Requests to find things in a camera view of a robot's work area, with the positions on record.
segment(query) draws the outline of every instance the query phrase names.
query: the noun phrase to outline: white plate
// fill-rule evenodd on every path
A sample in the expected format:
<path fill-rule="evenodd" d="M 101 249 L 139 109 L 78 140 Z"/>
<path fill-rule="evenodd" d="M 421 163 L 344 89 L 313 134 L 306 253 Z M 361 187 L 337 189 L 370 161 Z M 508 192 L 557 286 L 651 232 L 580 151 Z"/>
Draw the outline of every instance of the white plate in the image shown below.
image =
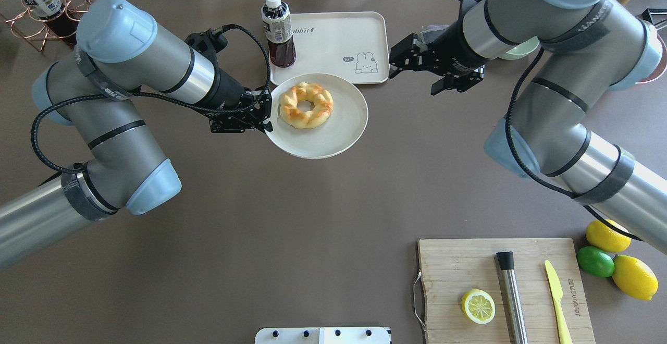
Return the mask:
<path fill-rule="evenodd" d="M 307 73 L 329 73 L 352 83 L 382 83 L 389 76 L 384 18 L 374 11 L 291 15 L 296 61 L 271 64 L 276 85 Z"/>
<path fill-rule="evenodd" d="M 297 129 L 280 118 L 279 99 L 292 86 L 319 83 L 333 97 L 333 111 L 324 123 L 313 129 Z M 368 122 L 368 106 L 362 93 L 348 81 L 326 73 L 309 73 L 290 78 L 271 92 L 273 132 L 269 139 L 283 151 L 304 159 L 322 159 L 349 149 L 364 133 Z"/>

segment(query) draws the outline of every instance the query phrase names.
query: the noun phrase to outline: bottle label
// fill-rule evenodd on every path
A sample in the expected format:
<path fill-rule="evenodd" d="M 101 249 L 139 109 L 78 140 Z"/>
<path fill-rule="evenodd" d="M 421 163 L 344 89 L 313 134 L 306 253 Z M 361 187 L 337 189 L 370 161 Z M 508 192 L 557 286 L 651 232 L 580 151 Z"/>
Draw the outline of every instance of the bottle label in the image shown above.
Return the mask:
<path fill-rule="evenodd" d="M 41 18 L 53 16 L 63 6 L 60 0 L 23 0 L 23 3 Z"/>
<path fill-rule="evenodd" d="M 266 39 L 273 43 L 285 43 L 291 38 L 290 14 L 277 19 L 262 16 Z"/>

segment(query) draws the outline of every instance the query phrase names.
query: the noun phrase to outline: bread ring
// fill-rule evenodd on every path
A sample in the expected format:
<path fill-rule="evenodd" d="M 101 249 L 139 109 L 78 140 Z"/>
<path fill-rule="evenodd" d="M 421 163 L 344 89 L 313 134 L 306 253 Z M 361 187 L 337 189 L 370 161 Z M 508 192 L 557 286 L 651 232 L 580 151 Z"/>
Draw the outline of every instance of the bread ring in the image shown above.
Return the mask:
<path fill-rule="evenodd" d="M 297 108 L 299 102 L 307 100 L 314 104 L 310 111 Z M 297 129 L 312 129 L 320 126 L 329 118 L 334 109 L 331 93 L 317 83 L 301 82 L 292 86 L 280 97 L 280 117 Z"/>

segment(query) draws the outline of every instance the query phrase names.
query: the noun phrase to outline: yellow plastic knife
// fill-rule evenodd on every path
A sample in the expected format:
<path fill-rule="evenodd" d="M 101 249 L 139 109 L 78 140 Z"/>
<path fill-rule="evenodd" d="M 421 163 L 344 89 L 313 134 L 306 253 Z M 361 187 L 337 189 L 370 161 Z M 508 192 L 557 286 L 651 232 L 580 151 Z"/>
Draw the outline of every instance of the yellow plastic knife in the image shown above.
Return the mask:
<path fill-rule="evenodd" d="M 544 267 L 546 268 L 546 276 L 549 279 L 549 288 L 551 289 L 553 308 L 555 309 L 555 320 L 558 323 L 558 339 L 560 339 L 560 344 L 572 344 L 572 337 L 570 337 L 570 332 L 567 330 L 563 308 L 560 306 L 560 300 L 563 298 L 563 287 L 560 285 L 558 274 L 555 273 L 551 262 L 544 261 Z"/>

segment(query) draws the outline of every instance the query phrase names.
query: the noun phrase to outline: lemon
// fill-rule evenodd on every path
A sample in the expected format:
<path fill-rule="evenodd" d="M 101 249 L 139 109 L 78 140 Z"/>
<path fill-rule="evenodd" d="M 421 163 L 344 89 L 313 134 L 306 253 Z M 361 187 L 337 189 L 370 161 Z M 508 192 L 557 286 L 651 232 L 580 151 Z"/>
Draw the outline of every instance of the lemon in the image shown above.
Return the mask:
<path fill-rule="evenodd" d="M 656 274 L 646 263 L 629 255 L 614 257 L 612 278 L 621 291 L 631 297 L 649 301 L 658 291 Z"/>
<path fill-rule="evenodd" d="M 465 292 L 461 299 L 461 308 L 465 316 L 481 325 L 486 325 L 496 315 L 496 304 L 493 298 L 481 289 L 471 289 Z"/>
<path fill-rule="evenodd" d="M 627 232 L 626 228 L 617 224 L 615 221 L 607 221 L 614 227 Z M 629 242 L 631 241 L 629 237 L 607 227 L 599 220 L 594 220 L 588 227 L 586 227 L 586 239 L 588 239 L 588 242 L 590 242 L 591 245 L 608 252 L 622 252 L 629 247 Z"/>

